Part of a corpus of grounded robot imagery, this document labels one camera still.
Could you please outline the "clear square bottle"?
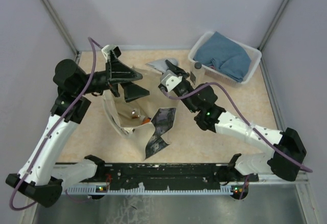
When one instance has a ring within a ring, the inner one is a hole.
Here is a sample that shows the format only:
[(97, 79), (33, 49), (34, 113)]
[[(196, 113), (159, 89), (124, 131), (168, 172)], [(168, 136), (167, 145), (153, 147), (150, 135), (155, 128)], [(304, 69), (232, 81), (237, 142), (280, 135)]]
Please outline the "clear square bottle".
[(190, 80), (194, 87), (199, 86), (205, 75), (204, 67), (200, 62), (194, 62), (190, 67)]

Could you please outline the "cream canvas tote bag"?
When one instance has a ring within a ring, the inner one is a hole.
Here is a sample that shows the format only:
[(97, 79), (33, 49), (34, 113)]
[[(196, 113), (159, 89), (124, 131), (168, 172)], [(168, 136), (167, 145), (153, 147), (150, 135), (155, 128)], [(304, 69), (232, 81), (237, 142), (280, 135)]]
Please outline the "cream canvas tote bag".
[[(150, 95), (127, 103), (120, 87), (120, 97), (115, 97), (111, 91), (105, 91), (102, 104), (109, 123), (121, 137), (131, 141), (144, 161), (171, 144), (169, 133), (172, 132), (176, 120), (178, 101), (167, 98), (160, 91), (159, 73), (136, 67), (132, 69), (143, 75), (141, 80), (134, 83), (149, 90)], [(139, 119), (131, 119), (133, 109), (140, 111)], [(143, 125), (142, 121), (147, 117), (151, 121)]]

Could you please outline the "grey tube white cap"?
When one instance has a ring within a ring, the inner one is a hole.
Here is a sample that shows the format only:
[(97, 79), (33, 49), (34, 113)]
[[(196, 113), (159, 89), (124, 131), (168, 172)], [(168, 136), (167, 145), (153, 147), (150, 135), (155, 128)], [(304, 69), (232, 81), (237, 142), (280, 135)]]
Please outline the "grey tube white cap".
[(179, 61), (175, 58), (162, 58), (162, 59), (158, 59), (158, 60), (154, 60), (151, 62), (146, 63), (146, 66), (155, 69), (161, 73), (166, 72), (169, 68), (168, 65), (166, 64), (166, 61), (171, 62), (172, 64), (178, 66), (179, 65)]

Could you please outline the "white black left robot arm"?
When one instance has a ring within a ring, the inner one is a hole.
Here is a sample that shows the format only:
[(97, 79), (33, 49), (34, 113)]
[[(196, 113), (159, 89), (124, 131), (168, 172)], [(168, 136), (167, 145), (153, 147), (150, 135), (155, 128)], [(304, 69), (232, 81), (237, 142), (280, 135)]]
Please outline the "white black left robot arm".
[(20, 192), (46, 208), (52, 206), (69, 187), (90, 179), (97, 182), (106, 177), (105, 162), (88, 155), (76, 164), (52, 174), (53, 168), (73, 131), (81, 123), (91, 102), (85, 94), (102, 94), (110, 90), (115, 97), (124, 91), (124, 99), (131, 102), (148, 96), (150, 92), (135, 84), (143, 75), (123, 64), (118, 58), (108, 60), (104, 71), (86, 73), (71, 59), (60, 61), (55, 68), (54, 83), (58, 97), (51, 109), (48, 124), (26, 164), (18, 173), (11, 173), (6, 184), (13, 193)]

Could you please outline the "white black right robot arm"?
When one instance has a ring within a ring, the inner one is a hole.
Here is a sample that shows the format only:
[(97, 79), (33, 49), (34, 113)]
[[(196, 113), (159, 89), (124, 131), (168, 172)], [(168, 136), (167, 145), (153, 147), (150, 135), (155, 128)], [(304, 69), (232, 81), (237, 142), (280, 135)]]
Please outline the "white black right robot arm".
[(213, 86), (215, 82), (200, 84), (194, 89), (187, 80), (189, 74), (182, 68), (165, 60), (167, 70), (160, 79), (159, 88), (165, 96), (174, 92), (174, 100), (180, 100), (195, 113), (194, 121), (203, 131), (235, 137), (260, 150), (258, 154), (234, 155), (228, 175), (234, 181), (255, 173), (273, 173), (277, 177), (294, 182), (300, 171), (309, 172), (303, 165), (307, 151), (298, 132), (292, 128), (285, 131), (271, 130), (250, 123), (234, 107), (234, 116), (222, 107), (216, 105), (218, 97)]

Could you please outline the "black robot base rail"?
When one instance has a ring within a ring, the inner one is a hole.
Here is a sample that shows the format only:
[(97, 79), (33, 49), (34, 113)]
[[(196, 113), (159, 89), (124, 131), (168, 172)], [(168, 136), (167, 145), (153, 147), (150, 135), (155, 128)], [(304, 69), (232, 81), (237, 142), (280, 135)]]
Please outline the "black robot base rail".
[(102, 172), (83, 183), (101, 184), (109, 194), (221, 194), (233, 195), (245, 179), (227, 164), (217, 163), (106, 163)]

